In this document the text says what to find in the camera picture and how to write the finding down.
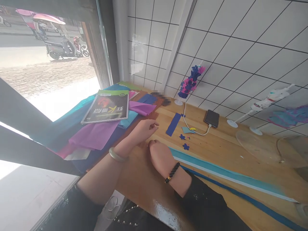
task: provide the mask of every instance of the blue paper flower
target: blue paper flower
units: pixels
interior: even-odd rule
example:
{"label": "blue paper flower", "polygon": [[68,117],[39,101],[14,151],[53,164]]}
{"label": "blue paper flower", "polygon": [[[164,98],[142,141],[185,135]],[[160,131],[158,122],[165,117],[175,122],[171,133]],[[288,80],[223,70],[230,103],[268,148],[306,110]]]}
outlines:
{"label": "blue paper flower", "polygon": [[181,140],[185,140],[185,136],[183,134],[180,135]]}
{"label": "blue paper flower", "polygon": [[187,144],[184,144],[183,147],[185,150],[189,150],[189,146]]}

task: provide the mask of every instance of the hand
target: hand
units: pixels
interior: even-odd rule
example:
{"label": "hand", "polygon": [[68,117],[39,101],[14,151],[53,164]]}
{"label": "hand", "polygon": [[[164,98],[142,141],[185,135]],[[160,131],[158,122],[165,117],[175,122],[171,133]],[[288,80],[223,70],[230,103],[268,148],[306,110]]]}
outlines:
{"label": "hand", "polygon": [[151,140],[149,147],[153,166],[166,179],[177,161],[173,158],[168,146],[160,141]]}
{"label": "hand", "polygon": [[157,131],[159,124],[155,120],[142,120],[134,130],[128,135],[129,140],[135,145],[146,141]]}

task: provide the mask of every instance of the white tile wall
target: white tile wall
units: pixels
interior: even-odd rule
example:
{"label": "white tile wall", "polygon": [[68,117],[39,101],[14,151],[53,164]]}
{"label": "white tile wall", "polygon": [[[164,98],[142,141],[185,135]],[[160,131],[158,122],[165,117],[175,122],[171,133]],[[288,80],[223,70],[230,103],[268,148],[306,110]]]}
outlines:
{"label": "white tile wall", "polygon": [[[154,89],[159,89],[185,0],[130,0],[129,4],[130,74],[135,83],[152,89],[154,81]],[[139,26],[134,17],[147,21],[147,26]],[[306,135],[307,125],[290,130],[265,124],[272,111],[308,104],[307,27],[308,3],[305,2],[197,0],[183,31],[165,93],[178,98],[180,84],[190,76],[191,66],[203,60],[206,70],[198,78],[197,89],[185,101],[236,120],[270,90],[294,83],[290,96],[239,122],[260,127],[277,137]]]}

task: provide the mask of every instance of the black sleeve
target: black sleeve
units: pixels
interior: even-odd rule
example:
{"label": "black sleeve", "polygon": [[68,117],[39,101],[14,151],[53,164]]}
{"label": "black sleeve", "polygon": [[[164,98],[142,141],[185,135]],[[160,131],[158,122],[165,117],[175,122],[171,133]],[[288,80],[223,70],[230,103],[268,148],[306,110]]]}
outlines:
{"label": "black sleeve", "polygon": [[94,230],[104,206],[94,204],[74,185],[52,209],[37,230]]}
{"label": "black sleeve", "polygon": [[176,192],[175,195],[196,230],[251,231],[239,216],[228,208],[222,195],[194,174],[186,172],[192,177],[192,184],[183,198]]}

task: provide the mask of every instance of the cobblestone pavement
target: cobblestone pavement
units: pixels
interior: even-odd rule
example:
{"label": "cobblestone pavement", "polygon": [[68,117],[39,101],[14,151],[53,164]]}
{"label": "cobblestone pavement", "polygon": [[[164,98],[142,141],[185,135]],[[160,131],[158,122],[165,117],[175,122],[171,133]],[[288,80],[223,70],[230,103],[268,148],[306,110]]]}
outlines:
{"label": "cobblestone pavement", "polygon": [[48,93],[96,77],[90,57],[0,69],[0,77],[23,97]]}

